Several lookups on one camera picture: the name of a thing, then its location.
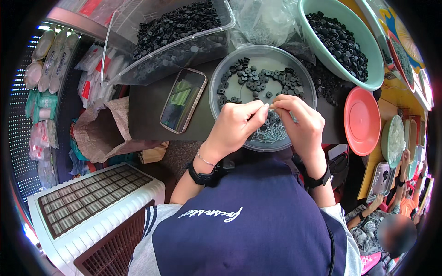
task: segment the pink plate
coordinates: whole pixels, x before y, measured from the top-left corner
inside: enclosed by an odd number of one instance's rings
[[[381,133],[381,115],[369,91],[360,87],[350,91],[345,101],[344,126],[354,153],[366,156],[373,151]]]

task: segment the black table surface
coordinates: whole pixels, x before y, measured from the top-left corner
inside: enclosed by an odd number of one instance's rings
[[[206,74],[207,85],[185,132],[175,134],[160,124],[160,115],[176,79],[176,74],[167,76],[148,86],[132,85],[129,97],[129,133],[132,139],[143,140],[206,140],[215,123],[209,106],[209,84],[219,60],[192,67]],[[317,99],[316,110],[325,119],[322,142],[325,144],[347,144],[344,130],[344,103],[334,107],[324,98]]]

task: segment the silver bracelet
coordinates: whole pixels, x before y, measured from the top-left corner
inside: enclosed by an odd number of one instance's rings
[[[212,164],[210,162],[207,162],[204,158],[201,157],[201,155],[199,155],[199,149],[196,151],[196,155],[204,162],[206,162],[206,164],[212,165],[212,166],[216,166],[216,164]]]

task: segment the navy blue t-shirt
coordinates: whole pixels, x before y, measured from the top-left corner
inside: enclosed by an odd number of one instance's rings
[[[353,275],[341,216],[320,210],[284,163],[238,167],[182,207],[171,205],[159,222],[160,205],[146,212],[143,248],[135,249],[129,275],[328,275],[327,226],[333,275]],[[357,271],[360,260],[354,264]]]

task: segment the brown paper sack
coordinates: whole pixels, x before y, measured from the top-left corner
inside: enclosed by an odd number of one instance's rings
[[[166,149],[168,146],[169,146],[169,141],[166,141],[156,148],[152,148],[150,150],[143,150],[143,152],[139,155],[141,163],[147,164],[163,160],[163,157],[166,154]]]
[[[156,140],[133,140],[129,134],[129,97],[106,103],[97,102],[86,109],[74,127],[81,153],[92,163],[108,158],[150,149],[161,144]]]

